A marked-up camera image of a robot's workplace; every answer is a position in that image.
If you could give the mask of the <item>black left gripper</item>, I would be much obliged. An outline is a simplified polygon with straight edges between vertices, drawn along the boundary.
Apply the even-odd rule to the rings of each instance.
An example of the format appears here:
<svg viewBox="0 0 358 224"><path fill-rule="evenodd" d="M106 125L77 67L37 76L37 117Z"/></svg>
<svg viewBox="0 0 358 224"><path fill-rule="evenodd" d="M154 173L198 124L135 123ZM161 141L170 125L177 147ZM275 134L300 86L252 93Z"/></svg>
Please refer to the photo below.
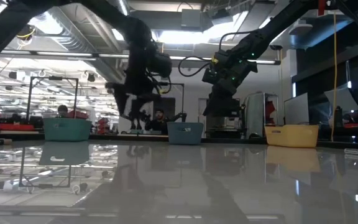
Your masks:
<svg viewBox="0 0 358 224"><path fill-rule="evenodd" d="M109 94L114 96L119 116L129 121L131 118L143 122L151 121L151 115L143 109L143 106L150 101L160 101L162 98L161 94L153 92L157 88L157 84L151 80L129 83L106 82L104 87ZM125 114L126 103L130 95L138 98L132 100L131 117Z"/></svg>

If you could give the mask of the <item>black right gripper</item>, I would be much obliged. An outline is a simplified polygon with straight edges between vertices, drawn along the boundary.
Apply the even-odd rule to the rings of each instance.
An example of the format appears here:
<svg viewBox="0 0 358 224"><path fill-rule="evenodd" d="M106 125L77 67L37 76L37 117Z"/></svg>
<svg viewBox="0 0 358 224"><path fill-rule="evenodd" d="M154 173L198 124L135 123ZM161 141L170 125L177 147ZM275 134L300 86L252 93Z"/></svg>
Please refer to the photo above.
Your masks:
<svg viewBox="0 0 358 224"><path fill-rule="evenodd" d="M217 81L213 84L203 115L212 115L221 104L221 116L239 116L240 101L232 96L250 72L258 72L257 63L241 58L230 58L223 50L214 54L212 63Z"/></svg>

